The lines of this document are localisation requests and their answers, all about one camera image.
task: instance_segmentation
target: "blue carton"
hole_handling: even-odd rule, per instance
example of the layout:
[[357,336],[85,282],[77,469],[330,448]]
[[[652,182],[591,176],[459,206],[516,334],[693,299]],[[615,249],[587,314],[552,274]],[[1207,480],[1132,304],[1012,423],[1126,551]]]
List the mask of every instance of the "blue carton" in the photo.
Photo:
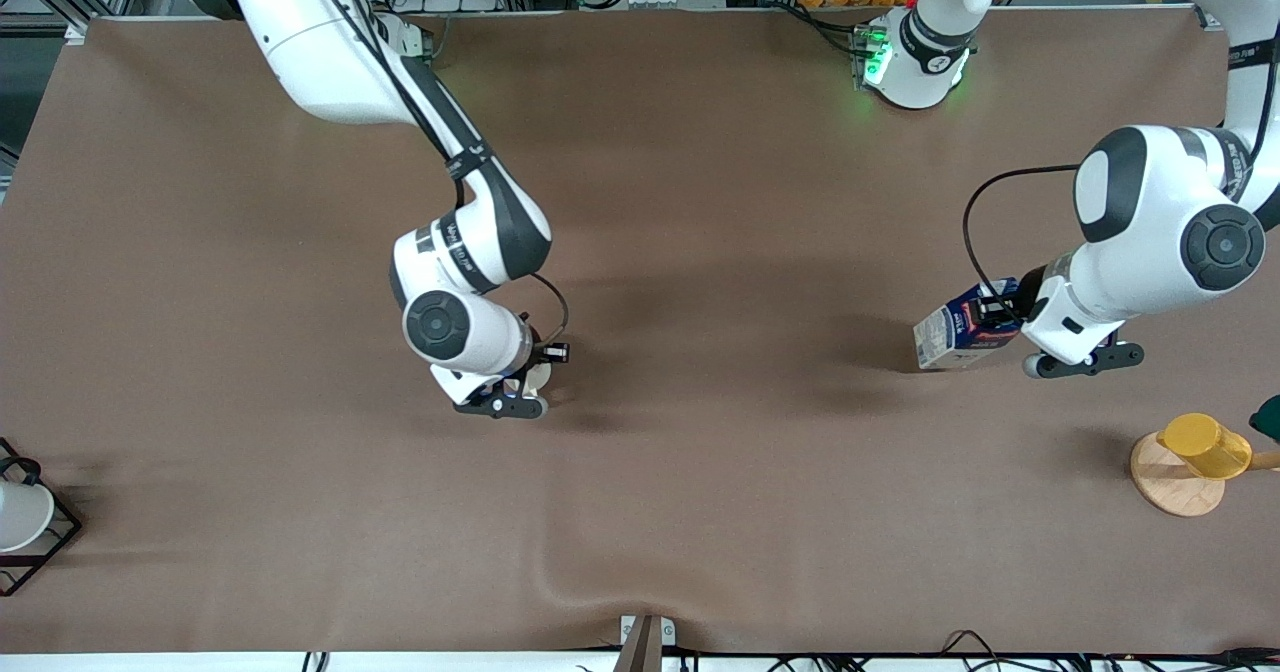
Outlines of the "blue carton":
[[[1018,292],[1018,280],[1005,276],[992,280],[1001,297]],[[922,370],[957,370],[968,367],[1018,337],[1019,321],[979,326],[970,302],[992,297],[987,285],[973,285],[960,297],[943,303],[915,325],[915,357]]]

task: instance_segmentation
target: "wooden base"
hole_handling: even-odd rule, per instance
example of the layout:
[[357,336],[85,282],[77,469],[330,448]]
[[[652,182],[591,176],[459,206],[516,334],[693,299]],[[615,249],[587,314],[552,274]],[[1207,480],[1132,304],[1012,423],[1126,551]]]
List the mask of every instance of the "wooden base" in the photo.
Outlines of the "wooden base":
[[1226,490],[1226,483],[1193,475],[1178,454],[1156,442],[1156,431],[1133,445],[1129,476],[1147,502],[1178,517],[1199,517],[1212,512]]

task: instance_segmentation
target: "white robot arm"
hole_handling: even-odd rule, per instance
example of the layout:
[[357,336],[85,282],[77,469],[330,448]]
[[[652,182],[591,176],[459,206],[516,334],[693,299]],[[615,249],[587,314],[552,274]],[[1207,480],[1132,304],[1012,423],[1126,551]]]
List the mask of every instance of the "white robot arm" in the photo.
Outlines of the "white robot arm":
[[882,28],[886,44],[878,60],[864,70],[863,83],[888,102],[923,110],[942,102],[960,83],[974,33],[992,0],[916,0],[870,20]]
[[1046,355],[1033,376],[1097,369],[1096,348],[1128,320],[1239,288],[1280,224],[1280,113],[1272,108],[1280,0],[1192,0],[1230,40],[1221,128],[1129,125],[1075,174],[1085,243],[1024,276],[1015,314]]
[[550,251],[547,218],[421,58],[389,40],[415,26],[365,0],[192,0],[242,15],[282,87],[307,113],[342,124],[420,125],[456,184],[475,193],[394,244],[390,283],[408,346],[460,412],[540,417],[538,388],[567,346],[543,343],[522,316],[483,296],[535,275]]

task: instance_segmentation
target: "green object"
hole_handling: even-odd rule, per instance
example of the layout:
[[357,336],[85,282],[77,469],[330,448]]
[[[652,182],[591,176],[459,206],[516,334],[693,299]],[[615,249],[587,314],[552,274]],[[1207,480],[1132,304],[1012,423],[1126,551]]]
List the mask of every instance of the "green object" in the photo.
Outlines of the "green object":
[[1253,412],[1249,426],[1280,443],[1280,394],[1267,399]]

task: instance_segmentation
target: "table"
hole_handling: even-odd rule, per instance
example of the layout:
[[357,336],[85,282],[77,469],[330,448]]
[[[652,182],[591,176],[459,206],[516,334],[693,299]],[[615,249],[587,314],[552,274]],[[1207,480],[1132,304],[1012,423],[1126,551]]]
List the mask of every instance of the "table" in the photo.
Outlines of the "table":
[[[980,44],[900,111],[781,13],[457,20],[439,74],[552,220],[573,311],[552,413],[494,422],[398,330],[390,244],[452,201],[421,134],[311,119],[233,22],[96,20],[0,210],[0,433],[84,518],[0,649],[575,648],[636,611],[714,650],[1274,641],[1276,481],[1188,522],[1124,465],[1276,393],[1280,265],[1134,321],[1146,364],[1098,379],[1025,379],[1024,340],[914,372],[910,342],[972,284],[980,180],[1217,124],[1225,38],[1188,8],[1001,10]],[[1070,211],[1069,175],[992,189],[988,270],[1073,247]],[[534,283],[498,297],[557,320]]]

